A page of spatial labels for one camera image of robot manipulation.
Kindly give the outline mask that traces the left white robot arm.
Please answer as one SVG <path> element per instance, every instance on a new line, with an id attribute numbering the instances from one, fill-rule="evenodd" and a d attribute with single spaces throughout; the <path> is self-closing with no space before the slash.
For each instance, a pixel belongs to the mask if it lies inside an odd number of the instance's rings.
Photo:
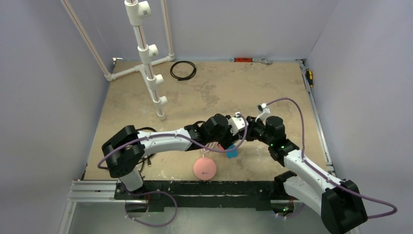
<path id="1" fill-rule="evenodd" d="M 240 113 L 230 118 L 216 114 L 207 121 L 166 132 L 141 132 L 128 125 L 102 145 L 104 157 L 97 166 L 108 170 L 110 177 L 119 179 L 132 199 L 140 199 L 145 194 L 145 186 L 135 167 L 144 156 L 169 151 L 212 151 L 207 146 L 212 142 L 218 142 L 223 148 L 221 151 L 227 153 L 235 142 L 243 143 L 247 128 L 246 118 Z"/>

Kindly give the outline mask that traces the blue plug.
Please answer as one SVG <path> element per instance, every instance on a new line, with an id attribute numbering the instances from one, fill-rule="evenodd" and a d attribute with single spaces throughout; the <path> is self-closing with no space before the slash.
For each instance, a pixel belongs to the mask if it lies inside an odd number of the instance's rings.
<path id="1" fill-rule="evenodd" d="M 226 157 L 227 158 L 235 158 L 239 155 L 237 147 L 235 144 L 231 145 L 227 148 Z"/>

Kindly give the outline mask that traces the pink plug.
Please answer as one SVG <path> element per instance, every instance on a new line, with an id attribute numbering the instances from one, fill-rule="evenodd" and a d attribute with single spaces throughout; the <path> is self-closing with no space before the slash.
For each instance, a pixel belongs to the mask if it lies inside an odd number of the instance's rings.
<path id="1" fill-rule="evenodd" d="M 224 151 L 224 148 L 220 144 L 217 144 L 216 148 L 217 148 L 217 151 L 219 151 L 219 152 Z"/>

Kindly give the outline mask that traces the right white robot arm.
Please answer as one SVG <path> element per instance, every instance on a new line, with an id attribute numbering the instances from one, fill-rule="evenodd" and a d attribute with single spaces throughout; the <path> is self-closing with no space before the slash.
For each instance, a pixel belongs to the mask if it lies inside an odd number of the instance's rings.
<path id="1" fill-rule="evenodd" d="M 303 153 L 285 133 L 280 117 L 266 121 L 247 117 L 246 140 L 258 140 L 268 146 L 270 156 L 289 171 L 276 177 L 274 194 L 279 198 L 293 196 L 320 215 L 332 234 L 344 234 L 368 220 L 359 189 L 350 181 L 329 174 Z"/>

